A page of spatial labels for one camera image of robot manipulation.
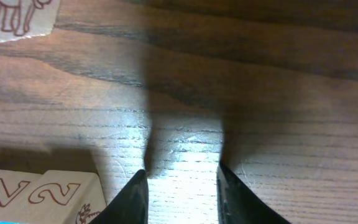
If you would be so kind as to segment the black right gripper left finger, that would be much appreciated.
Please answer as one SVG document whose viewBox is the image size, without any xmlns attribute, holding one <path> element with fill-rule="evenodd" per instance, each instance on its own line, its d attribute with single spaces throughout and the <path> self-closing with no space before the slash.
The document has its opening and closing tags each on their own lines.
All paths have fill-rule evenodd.
<svg viewBox="0 0 358 224">
<path fill-rule="evenodd" d="M 148 224 L 148 214 L 149 185 L 141 169 L 89 224 Z"/>
</svg>

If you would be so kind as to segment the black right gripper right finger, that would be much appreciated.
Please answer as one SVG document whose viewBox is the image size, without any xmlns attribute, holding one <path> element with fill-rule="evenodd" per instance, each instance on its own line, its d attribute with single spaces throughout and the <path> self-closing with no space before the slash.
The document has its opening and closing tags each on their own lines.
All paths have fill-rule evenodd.
<svg viewBox="0 0 358 224">
<path fill-rule="evenodd" d="M 219 224 L 289 224 L 222 163 L 216 185 Z"/>
</svg>

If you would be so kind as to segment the blue 2 block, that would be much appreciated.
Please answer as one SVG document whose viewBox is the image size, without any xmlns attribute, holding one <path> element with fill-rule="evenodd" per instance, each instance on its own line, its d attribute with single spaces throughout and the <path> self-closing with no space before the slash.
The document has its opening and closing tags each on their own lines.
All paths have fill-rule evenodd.
<svg viewBox="0 0 358 224">
<path fill-rule="evenodd" d="M 105 208 L 97 174 L 48 170 L 0 214 L 0 223 L 89 223 Z"/>
</svg>

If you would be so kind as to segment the red I block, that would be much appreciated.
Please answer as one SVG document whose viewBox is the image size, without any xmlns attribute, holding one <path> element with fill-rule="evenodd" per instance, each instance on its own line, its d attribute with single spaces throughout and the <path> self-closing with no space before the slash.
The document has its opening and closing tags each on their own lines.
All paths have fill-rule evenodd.
<svg viewBox="0 0 358 224">
<path fill-rule="evenodd" d="M 42 175 L 28 172 L 0 170 L 0 215 Z"/>
</svg>

